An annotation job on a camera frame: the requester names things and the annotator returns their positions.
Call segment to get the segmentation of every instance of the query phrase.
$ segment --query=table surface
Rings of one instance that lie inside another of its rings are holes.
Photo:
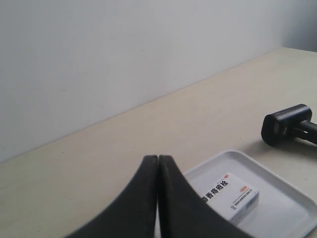
[[[0,237],[72,232],[116,198],[147,154],[170,154],[186,171],[238,149],[317,201],[317,147],[273,148],[260,135],[266,114],[299,103],[317,112],[317,53],[281,48],[6,161]]]

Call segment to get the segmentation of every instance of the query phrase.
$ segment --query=black object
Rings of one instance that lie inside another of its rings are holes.
[[[121,194],[95,219],[68,238],[153,238],[157,172],[158,157],[145,156]]]
[[[271,146],[295,137],[317,144],[317,125],[311,122],[312,114],[308,106],[299,104],[266,115],[261,131],[262,139]]]
[[[251,238],[209,207],[171,156],[159,157],[158,213],[162,238]]]

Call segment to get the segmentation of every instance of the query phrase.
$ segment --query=black rubber pad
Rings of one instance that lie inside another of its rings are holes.
[[[158,157],[145,156],[121,194],[95,219],[68,238],[153,238]]]
[[[162,238],[251,238],[196,194],[171,156],[159,157],[158,177]]]

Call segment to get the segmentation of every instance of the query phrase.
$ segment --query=white wall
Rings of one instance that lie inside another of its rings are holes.
[[[316,13],[316,0],[0,0],[0,160],[281,45],[317,50]]]

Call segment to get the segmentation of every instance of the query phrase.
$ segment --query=plastic tray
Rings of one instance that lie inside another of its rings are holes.
[[[228,150],[185,173],[202,194],[226,172],[260,190],[258,206],[238,225],[256,238],[303,238],[317,225],[317,205],[308,196],[246,154]]]

